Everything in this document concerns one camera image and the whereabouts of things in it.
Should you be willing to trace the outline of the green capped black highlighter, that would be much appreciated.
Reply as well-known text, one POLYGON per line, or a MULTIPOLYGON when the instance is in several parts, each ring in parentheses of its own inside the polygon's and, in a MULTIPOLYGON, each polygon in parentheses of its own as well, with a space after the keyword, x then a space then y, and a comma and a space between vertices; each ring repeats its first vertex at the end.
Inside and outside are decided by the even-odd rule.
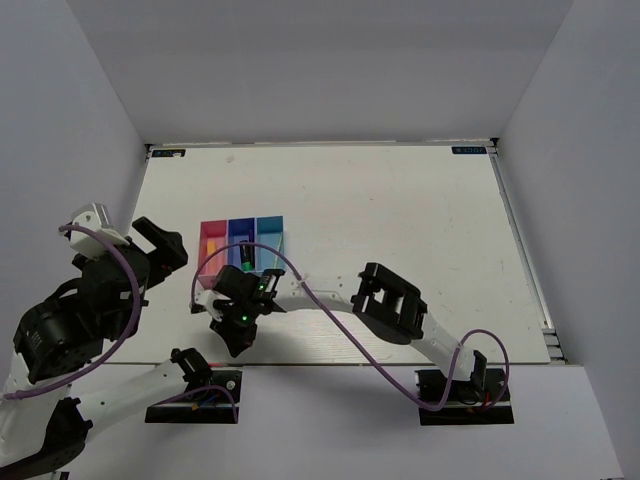
POLYGON ((244 272, 253 271, 255 268, 255 251, 248 240, 239 242, 239 255, 241 269, 244 272))

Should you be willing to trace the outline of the yellow pink highlighter pen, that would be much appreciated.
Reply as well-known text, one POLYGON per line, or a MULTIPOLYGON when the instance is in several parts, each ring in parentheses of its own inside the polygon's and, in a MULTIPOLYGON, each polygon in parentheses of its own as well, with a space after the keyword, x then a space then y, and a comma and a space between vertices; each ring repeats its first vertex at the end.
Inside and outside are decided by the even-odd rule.
POLYGON ((274 262, 273 262, 273 267, 274 269, 278 269, 279 267, 279 262, 280 262, 280 253, 283 247, 283 243, 284 243, 284 232, 280 232, 279 238, 278 238, 278 242, 276 245, 276 253, 274 254, 274 262))

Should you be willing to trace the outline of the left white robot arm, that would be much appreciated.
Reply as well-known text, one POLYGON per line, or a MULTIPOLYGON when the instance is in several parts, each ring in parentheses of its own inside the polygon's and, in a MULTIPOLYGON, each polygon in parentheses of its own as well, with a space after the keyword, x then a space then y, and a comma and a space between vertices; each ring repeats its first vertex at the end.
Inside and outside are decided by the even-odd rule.
POLYGON ((211 369, 194 348, 112 389, 73 397, 71 385, 97 365, 105 341, 134 335, 148 289, 188 262, 182 237, 146 217, 134 229, 153 245, 103 229, 91 214, 67 231, 80 276, 61 284, 21 318, 1 395, 1 476, 49 479, 113 425, 177 395, 205 396, 211 369))

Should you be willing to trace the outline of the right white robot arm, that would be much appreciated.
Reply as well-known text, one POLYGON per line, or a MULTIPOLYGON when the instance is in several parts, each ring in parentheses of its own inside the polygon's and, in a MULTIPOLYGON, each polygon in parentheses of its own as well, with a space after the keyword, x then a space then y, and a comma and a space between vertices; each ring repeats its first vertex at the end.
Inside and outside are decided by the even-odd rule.
MULTIPOLYGON (((195 305, 211 315, 210 328, 233 358, 253 345, 260 316, 318 307, 304 290, 306 279, 284 276, 282 269, 258 275, 226 265, 209 289, 196 294, 195 305)), ((387 267, 369 262, 355 278, 324 278, 314 295, 331 311, 354 314, 378 339, 412 346, 451 380, 458 398, 484 393, 486 357, 460 344, 428 312, 420 290, 387 267)))

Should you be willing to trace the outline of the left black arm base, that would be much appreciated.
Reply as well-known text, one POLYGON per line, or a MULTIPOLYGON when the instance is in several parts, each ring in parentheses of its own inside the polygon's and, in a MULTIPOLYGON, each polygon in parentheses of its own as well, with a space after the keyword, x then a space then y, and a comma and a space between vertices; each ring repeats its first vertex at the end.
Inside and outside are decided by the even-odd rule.
POLYGON ((185 395, 173 402, 149 407, 147 424, 236 424, 239 419, 243 372, 214 369, 208 383, 213 389, 185 395))

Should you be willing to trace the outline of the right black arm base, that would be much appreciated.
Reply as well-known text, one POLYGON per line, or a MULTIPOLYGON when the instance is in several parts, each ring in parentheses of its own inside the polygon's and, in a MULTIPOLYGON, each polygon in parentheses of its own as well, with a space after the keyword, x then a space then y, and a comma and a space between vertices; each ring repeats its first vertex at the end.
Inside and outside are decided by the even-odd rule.
MULTIPOLYGON (((437 403, 444 392, 446 379, 436 369, 416 370, 416 387, 419 399, 437 403)), ((488 405, 495 400, 505 385, 505 372, 501 368, 489 368, 486 372, 484 389, 476 391, 463 382, 454 381, 443 409, 430 412, 419 409, 421 426, 480 426, 514 424, 509 389, 492 408, 488 405)))

